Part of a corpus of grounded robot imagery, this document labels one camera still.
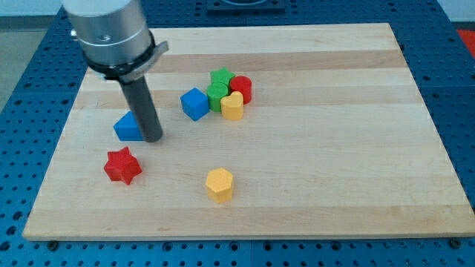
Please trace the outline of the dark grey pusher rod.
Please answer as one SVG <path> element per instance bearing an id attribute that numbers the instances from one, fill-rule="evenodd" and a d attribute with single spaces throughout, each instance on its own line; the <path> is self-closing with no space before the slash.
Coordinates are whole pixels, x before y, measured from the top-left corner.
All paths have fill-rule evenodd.
<path id="1" fill-rule="evenodd" d="M 157 142 L 163 136 L 163 129 L 145 78 L 142 76 L 131 82 L 119 80 L 119 84 L 142 139 Z"/>

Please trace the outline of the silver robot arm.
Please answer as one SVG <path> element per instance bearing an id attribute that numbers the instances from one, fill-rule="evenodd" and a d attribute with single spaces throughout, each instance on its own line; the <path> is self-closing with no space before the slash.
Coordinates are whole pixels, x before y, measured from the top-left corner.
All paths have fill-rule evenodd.
<path id="1" fill-rule="evenodd" d="M 140 0 L 62 0 L 88 66 L 117 81 L 142 139 L 156 142 L 163 130 L 145 74 L 168 51 L 155 42 Z"/>

